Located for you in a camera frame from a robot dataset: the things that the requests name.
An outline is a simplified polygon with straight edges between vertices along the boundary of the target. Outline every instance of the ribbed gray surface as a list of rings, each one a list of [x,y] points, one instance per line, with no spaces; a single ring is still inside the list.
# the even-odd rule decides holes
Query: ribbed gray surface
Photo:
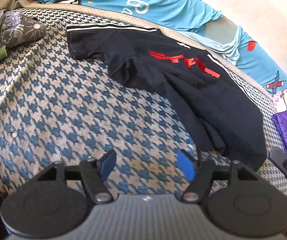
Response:
[[[8,240],[23,240],[10,236]],[[179,202],[174,195],[120,195],[108,205],[94,207],[88,219],[53,240],[234,240],[213,226],[200,207]],[[287,240],[283,235],[265,238]]]

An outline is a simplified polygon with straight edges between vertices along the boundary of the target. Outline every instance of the black t-shirt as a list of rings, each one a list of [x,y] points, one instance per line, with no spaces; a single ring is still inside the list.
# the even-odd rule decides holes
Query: black t-shirt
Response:
[[[208,51],[132,25],[68,25],[67,34],[73,58],[100,59],[120,84],[168,98],[197,150],[255,170],[265,161],[261,112]]]

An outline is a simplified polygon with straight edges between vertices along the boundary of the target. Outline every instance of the blue and beige houndstooth upholstery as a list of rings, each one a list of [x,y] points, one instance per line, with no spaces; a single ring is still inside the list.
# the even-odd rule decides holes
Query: blue and beige houndstooth upholstery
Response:
[[[113,194],[184,189],[187,182],[176,167],[175,150],[194,155],[194,144],[168,100],[122,87],[100,61],[70,58],[66,24],[111,20],[60,10],[19,11],[37,16],[47,34],[10,49],[10,57],[0,63],[0,190],[12,192],[53,161],[77,165],[112,148],[117,166],[106,185]],[[272,102],[227,72],[262,111],[267,149],[281,147],[270,120]],[[229,162],[216,153],[204,157]],[[258,172],[287,195],[287,180],[270,161]],[[214,182],[213,189],[224,185]]]

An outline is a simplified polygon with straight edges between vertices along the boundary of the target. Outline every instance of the metal bolt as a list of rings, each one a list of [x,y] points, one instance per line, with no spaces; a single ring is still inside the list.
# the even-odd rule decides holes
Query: metal bolt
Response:
[[[188,193],[185,193],[183,195],[183,198],[185,201],[194,202],[194,201],[197,201],[199,199],[199,196],[197,193],[188,192]]]
[[[102,192],[102,193],[98,193],[95,198],[96,198],[96,201],[107,202],[111,199],[111,195],[109,193]]]

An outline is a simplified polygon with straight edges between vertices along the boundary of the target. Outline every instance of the black circular disc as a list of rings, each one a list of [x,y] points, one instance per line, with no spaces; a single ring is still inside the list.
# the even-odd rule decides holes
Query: black circular disc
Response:
[[[257,181],[241,181],[213,193],[206,212],[216,226],[235,236],[263,238],[287,229],[287,197]]]
[[[27,238],[60,236],[80,225],[88,212],[83,195],[56,181],[39,181],[12,193],[1,218],[12,233]]]

